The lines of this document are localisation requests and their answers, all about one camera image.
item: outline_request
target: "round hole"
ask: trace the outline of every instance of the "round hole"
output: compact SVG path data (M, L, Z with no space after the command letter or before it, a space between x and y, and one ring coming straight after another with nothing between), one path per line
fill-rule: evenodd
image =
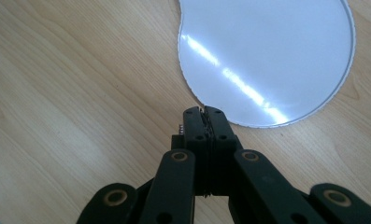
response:
M159 224L168 224L173 221L173 217L168 213L161 213L156 217L156 221Z
M127 192L122 189L114 189L106 194L104 203L107 206L118 206L127 199Z
M307 218L302 216L301 214L294 213L291 215L291 219L293 220L294 223L297 224L307 224Z
M188 160L188 155L184 152L176 152L176 153L171 154L171 158L174 161L186 161Z
M253 153L253 152L246 151L246 152L243 152L241 155L243 156L244 159L246 159L248 161L259 160L259 156L255 153Z
M331 203L334 203L334 204L342 206L342 207L351 206L350 198L348 196L346 196L345 194L337 191L337 190L327 189L322 194Z

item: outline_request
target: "light wood surface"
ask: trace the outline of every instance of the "light wood surface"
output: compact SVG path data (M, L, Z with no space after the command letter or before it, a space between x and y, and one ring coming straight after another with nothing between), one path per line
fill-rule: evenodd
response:
M331 182L371 204L371 0L350 6L357 53L338 95L287 127L232 127L296 188ZM155 175L200 105L179 22L178 0L0 0L1 223L75 223L103 186ZM233 223L226 203L197 199L195 223Z

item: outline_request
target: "black mechanical arm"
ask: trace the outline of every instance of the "black mechanical arm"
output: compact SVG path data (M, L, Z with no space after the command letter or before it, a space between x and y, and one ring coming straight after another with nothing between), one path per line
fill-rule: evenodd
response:
M262 153L243 149L225 115L187 109L156 176L100 189L78 224L193 223L194 196L228 196L236 224L371 223L371 206L333 184L295 189Z

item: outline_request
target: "wood grain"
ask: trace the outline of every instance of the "wood grain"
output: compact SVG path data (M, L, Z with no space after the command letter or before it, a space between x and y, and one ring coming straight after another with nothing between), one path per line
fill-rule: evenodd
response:
M233 125L300 190L344 186L371 204L371 0L351 0L357 53L338 95L293 125ZM0 1L0 221L75 223L97 190L152 178L182 111L177 0ZM195 223L233 223L226 198Z

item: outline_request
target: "white circular disc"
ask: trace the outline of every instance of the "white circular disc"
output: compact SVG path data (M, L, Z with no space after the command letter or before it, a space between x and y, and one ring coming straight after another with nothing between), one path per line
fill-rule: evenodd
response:
M355 28L346 0L181 0L179 60L204 105L276 127L322 108L346 79Z

